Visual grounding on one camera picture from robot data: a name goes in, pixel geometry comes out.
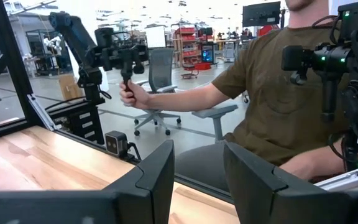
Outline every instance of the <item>office chair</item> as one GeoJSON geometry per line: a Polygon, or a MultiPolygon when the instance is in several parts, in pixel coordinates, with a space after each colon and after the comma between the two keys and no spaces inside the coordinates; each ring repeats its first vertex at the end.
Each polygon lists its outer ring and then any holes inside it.
{"type": "MultiPolygon", "coordinates": [[[[136,82],[142,86],[149,83],[151,94],[174,93],[177,86],[172,85],[172,59],[173,49],[154,49],[149,57],[149,80],[136,82]]],[[[165,128],[165,134],[168,136],[171,131],[164,123],[164,118],[176,118],[177,123],[181,123],[179,115],[162,113],[162,110],[144,110],[146,114],[135,117],[135,136],[140,134],[139,128],[150,121],[154,121],[154,125],[161,124],[165,128]]]]}

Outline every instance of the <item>chair base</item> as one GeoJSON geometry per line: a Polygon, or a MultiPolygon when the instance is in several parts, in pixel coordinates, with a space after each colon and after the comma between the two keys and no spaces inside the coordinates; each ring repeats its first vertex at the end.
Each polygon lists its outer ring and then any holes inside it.
{"type": "Polygon", "coordinates": [[[136,124],[135,133],[134,133],[135,136],[139,136],[140,132],[138,129],[150,121],[154,121],[154,125],[160,124],[161,126],[163,126],[165,128],[166,135],[170,135],[171,131],[168,129],[167,125],[165,124],[165,122],[163,120],[164,118],[176,118],[177,123],[178,124],[181,123],[181,119],[180,119],[179,115],[161,113],[160,110],[157,110],[157,111],[144,110],[144,111],[146,112],[146,114],[135,117],[135,124],[136,124]]]}

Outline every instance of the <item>workbench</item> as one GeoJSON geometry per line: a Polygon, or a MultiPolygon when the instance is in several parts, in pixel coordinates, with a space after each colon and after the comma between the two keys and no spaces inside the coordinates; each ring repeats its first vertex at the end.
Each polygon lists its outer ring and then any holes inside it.
{"type": "MultiPolygon", "coordinates": [[[[0,138],[0,191],[103,189],[133,167],[37,126],[0,138]]],[[[175,182],[169,223],[239,220],[233,205],[175,182]]]]}

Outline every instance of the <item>black monitor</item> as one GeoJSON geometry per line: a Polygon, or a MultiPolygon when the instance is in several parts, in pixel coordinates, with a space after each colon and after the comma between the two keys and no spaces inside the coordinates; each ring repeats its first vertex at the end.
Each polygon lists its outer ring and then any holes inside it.
{"type": "Polygon", "coordinates": [[[242,26],[266,26],[280,23],[281,2],[253,4],[242,8],[242,26]]]}

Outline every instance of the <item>small camera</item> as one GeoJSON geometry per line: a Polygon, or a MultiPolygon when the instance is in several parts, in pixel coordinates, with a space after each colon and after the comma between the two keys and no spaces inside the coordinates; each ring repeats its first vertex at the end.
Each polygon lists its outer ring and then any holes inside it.
{"type": "Polygon", "coordinates": [[[128,140],[124,133],[111,131],[104,135],[106,138],[107,152],[117,156],[126,157],[128,153],[128,140]]]}

